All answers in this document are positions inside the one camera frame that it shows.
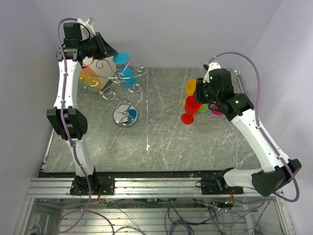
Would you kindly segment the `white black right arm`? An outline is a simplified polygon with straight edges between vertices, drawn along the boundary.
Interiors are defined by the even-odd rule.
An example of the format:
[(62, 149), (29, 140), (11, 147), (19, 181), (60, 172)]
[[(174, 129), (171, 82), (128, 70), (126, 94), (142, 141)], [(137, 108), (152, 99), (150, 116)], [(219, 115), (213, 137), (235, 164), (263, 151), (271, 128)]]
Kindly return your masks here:
[(284, 187), (302, 165), (279, 149), (256, 116), (256, 108), (244, 93), (235, 93), (231, 73), (226, 69), (209, 70), (198, 78), (193, 94), (196, 102), (212, 104), (245, 137), (261, 167), (253, 170), (226, 169), (215, 183), (216, 190), (228, 193), (233, 187), (253, 188), (267, 197)]

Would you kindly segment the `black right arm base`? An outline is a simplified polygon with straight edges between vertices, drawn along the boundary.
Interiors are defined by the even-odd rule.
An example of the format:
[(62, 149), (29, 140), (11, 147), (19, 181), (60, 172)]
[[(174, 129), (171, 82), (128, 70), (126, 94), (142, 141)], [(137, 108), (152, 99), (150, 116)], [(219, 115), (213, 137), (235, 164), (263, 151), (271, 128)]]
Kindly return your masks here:
[(235, 195), (243, 194), (242, 187), (230, 187), (224, 180), (224, 175), (233, 167), (225, 170), (208, 171), (207, 174), (196, 181), (195, 187), (201, 189), (202, 195), (230, 195), (233, 192)]

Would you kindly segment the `chrome wine glass rack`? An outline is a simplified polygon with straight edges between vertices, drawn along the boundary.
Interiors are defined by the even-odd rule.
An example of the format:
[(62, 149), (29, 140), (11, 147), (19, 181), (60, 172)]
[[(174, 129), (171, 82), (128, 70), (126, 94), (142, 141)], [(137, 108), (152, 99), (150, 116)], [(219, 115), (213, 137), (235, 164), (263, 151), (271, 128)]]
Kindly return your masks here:
[(147, 69), (145, 67), (139, 67), (136, 70), (132, 69), (135, 73), (137, 83), (133, 89), (125, 89), (121, 86), (120, 68), (121, 66), (116, 64), (116, 70), (113, 76), (109, 77), (109, 82), (98, 94), (107, 101), (117, 101), (112, 113), (113, 122), (121, 128), (127, 128), (135, 125), (139, 119), (139, 112), (131, 103), (128, 96), (141, 91), (141, 85), (138, 79), (146, 75)]

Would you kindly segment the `pink wine glass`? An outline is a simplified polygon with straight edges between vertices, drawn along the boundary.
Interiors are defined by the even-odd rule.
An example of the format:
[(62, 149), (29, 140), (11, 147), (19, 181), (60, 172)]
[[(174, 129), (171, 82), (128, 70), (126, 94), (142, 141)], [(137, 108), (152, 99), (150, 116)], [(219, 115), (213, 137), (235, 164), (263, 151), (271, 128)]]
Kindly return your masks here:
[(219, 109), (218, 109), (218, 107), (217, 107), (216, 105), (211, 106), (211, 112), (212, 112), (214, 115), (216, 115), (216, 116), (221, 116), (221, 115), (223, 115), (223, 114), (219, 111)]

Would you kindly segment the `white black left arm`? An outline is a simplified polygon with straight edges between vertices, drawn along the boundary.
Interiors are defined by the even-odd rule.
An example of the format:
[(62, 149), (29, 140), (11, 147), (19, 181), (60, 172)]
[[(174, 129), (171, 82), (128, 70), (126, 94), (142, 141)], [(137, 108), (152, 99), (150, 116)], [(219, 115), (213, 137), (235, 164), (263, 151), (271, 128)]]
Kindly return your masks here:
[(56, 100), (46, 116), (54, 131), (70, 148), (75, 162), (75, 175), (89, 177), (94, 174), (85, 135), (88, 130), (87, 118), (78, 110), (78, 80), (83, 69), (83, 60), (102, 60), (117, 55), (92, 27), (75, 18), (65, 18), (58, 24), (64, 30), (59, 39), (56, 58), (59, 66), (59, 84)]

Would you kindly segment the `blue wine glass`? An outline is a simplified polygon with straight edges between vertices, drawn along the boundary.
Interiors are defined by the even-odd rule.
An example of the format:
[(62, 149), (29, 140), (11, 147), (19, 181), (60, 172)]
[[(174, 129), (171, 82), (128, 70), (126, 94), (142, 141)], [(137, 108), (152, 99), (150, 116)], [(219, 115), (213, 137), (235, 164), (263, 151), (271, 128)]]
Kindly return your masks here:
[(130, 56), (126, 52), (119, 52), (113, 57), (113, 62), (120, 65), (121, 86), (125, 89), (133, 89), (137, 83), (134, 71), (129, 68)]

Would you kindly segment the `red wine glass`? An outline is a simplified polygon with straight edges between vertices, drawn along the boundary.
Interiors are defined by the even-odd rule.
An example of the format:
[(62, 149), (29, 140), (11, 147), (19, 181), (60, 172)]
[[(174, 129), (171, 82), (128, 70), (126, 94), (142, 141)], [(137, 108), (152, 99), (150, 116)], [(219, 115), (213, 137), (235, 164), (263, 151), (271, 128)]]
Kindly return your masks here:
[(181, 116), (181, 121), (186, 125), (192, 124), (194, 122), (194, 115), (200, 110), (201, 105), (192, 95), (188, 96), (185, 100), (185, 113)]

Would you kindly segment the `orange wine glass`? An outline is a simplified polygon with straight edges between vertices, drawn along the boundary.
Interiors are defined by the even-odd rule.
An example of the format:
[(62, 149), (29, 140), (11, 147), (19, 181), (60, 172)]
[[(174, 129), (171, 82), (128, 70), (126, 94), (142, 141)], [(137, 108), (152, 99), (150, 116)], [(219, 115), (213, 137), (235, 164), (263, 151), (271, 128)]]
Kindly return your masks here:
[(196, 83), (197, 83), (196, 79), (191, 79), (191, 80), (187, 81), (186, 88), (185, 88), (185, 92), (186, 92), (187, 97), (194, 94), (195, 89), (196, 89)]

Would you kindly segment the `green wine glass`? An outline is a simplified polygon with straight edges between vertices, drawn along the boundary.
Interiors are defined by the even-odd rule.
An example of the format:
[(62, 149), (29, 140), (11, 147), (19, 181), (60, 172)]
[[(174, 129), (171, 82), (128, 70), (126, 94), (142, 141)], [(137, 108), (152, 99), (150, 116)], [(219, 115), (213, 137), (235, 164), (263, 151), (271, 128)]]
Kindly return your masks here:
[(207, 104), (202, 104), (200, 109), (199, 109), (199, 112), (200, 113), (205, 113), (208, 111), (208, 105)]

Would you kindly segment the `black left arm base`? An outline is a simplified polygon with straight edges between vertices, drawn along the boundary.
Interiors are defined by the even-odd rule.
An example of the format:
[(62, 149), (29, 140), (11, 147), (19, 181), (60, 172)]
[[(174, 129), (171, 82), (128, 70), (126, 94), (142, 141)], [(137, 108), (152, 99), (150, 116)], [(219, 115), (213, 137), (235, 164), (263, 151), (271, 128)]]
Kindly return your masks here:
[[(115, 180), (99, 172), (88, 175), (92, 195), (113, 195), (115, 189)], [(69, 191), (70, 195), (89, 195), (89, 185), (86, 177), (75, 176)]]

